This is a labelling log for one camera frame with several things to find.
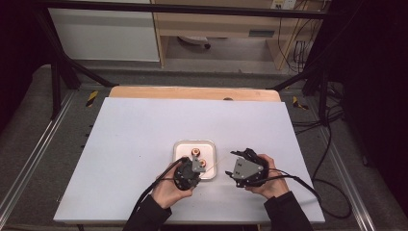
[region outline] black sleeve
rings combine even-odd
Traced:
[[[170,208],[163,209],[148,195],[138,211],[129,217],[123,231],[157,231],[170,216]]]
[[[309,231],[312,225],[292,192],[273,197],[264,204],[273,231]]]

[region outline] white cabinet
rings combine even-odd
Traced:
[[[107,2],[150,4],[148,0]],[[64,51],[72,59],[159,61],[152,13],[49,11]]]

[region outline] orange circular object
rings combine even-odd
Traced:
[[[193,148],[192,151],[191,151],[191,154],[192,154],[193,156],[198,157],[198,156],[200,155],[200,149],[198,149],[198,148]]]
[[[200,165],[201,165],[202,167],[205,167],[205,166],[207,165],[207,162],[206,162],[204,159],[201,159],[201,160],[200,160]]]

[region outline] wall outlet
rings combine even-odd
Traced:
[[[285,0],[273,0],[270,8],[274,10],[282,10],[284,5],[285,5]]]
[[[284,0],[284,2],[285,3],[282,6],[283,10],[293,10],[296,0]]]

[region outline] person's right hand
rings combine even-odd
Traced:
[[[271,168],[276,168],[275,162],[273,161],[272,158],[270,158],[266,154],[259,154],[258,156],[268,162],[268,165],[269,165],[268,177],[281,175],[280,172],[271,169]],[[245,189],[247,191],[251,191],[253,193],[263,195],[266,199],[270,199],[274,196],[278,197],[289,191],[288,185],[286,184],[286,181],[284,178],[266,181],[266,183],[260,187],[245,187]]]

